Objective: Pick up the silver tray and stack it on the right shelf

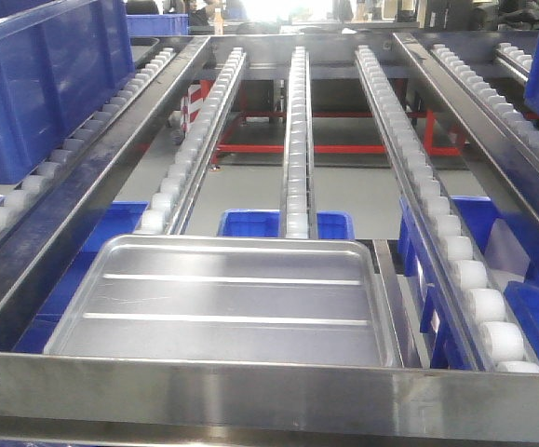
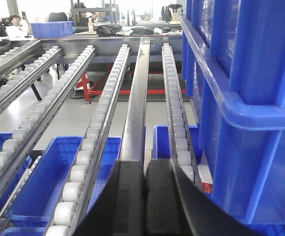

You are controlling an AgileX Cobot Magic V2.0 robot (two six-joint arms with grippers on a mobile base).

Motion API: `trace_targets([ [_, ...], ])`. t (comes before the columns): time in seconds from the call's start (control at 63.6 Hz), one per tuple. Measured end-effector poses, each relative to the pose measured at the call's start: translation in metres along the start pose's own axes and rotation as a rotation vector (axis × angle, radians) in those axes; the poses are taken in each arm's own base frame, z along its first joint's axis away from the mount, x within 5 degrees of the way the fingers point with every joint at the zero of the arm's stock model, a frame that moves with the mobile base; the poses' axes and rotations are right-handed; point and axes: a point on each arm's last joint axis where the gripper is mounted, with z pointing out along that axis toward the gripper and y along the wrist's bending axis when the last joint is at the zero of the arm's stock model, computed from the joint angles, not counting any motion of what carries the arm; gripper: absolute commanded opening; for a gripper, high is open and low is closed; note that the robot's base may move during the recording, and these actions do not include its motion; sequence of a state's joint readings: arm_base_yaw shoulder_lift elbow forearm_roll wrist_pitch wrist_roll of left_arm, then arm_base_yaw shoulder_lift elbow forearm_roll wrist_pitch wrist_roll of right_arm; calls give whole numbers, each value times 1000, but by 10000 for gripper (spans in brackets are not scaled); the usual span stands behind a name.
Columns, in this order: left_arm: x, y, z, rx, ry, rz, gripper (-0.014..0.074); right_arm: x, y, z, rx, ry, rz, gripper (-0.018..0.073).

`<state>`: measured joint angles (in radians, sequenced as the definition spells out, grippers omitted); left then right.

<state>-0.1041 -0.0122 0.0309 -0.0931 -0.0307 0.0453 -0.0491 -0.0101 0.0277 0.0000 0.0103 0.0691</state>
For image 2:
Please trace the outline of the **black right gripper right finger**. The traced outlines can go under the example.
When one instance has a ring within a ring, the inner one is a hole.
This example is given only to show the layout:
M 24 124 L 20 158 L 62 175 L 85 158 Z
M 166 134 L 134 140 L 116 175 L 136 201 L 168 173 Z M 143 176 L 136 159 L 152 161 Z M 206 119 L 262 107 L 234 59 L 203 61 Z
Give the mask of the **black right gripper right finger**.
M 190 214 L 182 206 L 168 159 L 152 159 L 146 173 L 146 234 L 148 236 L 258 236 L 212 203 L 191 182 Z

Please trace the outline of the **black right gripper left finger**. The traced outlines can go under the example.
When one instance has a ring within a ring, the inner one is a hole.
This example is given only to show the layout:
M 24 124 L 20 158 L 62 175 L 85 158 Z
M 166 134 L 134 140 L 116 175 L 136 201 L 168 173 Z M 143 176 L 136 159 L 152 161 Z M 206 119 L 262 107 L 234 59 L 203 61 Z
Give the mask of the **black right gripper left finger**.
M 74 235 L 144 235 L 144 175 L 139 161 L 115 161 L 104 190 Z

